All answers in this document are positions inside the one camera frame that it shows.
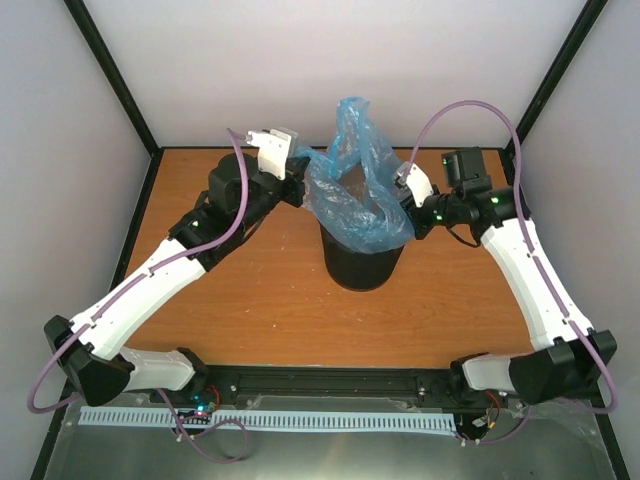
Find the blue translucent trash bag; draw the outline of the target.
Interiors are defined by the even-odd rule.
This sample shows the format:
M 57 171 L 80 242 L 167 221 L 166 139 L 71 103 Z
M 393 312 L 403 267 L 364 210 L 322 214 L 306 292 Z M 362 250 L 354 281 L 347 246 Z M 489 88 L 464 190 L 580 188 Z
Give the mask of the blue translucent trash bag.
M 309 159 L 303 206 L 345 247 L 380 253 L 414 237 L 394 184 L 401 161 L 370 119 L 367 100 L 340 100 L 336 134 L 328 149 L 299 146 L 295 155 Z

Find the black mesh trash bin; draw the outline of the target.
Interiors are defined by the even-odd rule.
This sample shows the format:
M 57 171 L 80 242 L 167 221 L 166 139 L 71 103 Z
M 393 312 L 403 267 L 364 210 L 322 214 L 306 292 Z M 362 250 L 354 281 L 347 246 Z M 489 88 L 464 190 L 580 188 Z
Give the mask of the black mesh trash bin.
M 365 183 L 360 165 L 343 175 L 338 183 L 366 210 L 377 213 Z M 336 240 L 320 225 L 320 235 L 326 270 L 339 286 L 356 292 L 366 292 L 381 287 L 392 275 L 404 247 L 377 253 L 351 250 Z

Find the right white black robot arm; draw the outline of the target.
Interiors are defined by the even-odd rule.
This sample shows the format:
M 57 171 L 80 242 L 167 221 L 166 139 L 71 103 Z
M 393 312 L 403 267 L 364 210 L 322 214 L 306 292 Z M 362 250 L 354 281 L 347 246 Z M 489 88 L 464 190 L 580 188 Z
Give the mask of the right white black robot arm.
M 401 206 L 417 239 L 435 227 L 466 225 L 469 246 L 493 258 L 522 312 L 533 350 L 522 355 L 479 353 L 451 364 L 452 388 L 463 400 L 477 391 L 514 394 L 530 405 L 589 396 L 617 349 L 572 301 L 549 262 L 533 220 L 517 213 L 514 190 L 493 186 L 480 148 L 445 153 L 442 192 L 415 164 L 394 174 Z

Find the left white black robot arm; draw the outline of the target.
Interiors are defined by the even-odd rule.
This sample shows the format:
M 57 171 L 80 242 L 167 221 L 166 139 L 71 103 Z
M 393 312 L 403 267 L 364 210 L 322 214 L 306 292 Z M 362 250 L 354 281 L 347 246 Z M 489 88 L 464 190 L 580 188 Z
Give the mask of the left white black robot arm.
M 302 205 L 308 158 L 285 159 L 279 176 L 251 155 L 243 159 L 229 154 L 219 161 L 193 209 L 106 297 L 72 319 L 56 315 L 45 324 L 58 365 L 86 404 L 102 406 L 136 390 L 174 391 L 190 403 L 206 395 L 209 369 L 190 349 L 125 344 L 169 299 L 242 246 L 278 203 Z

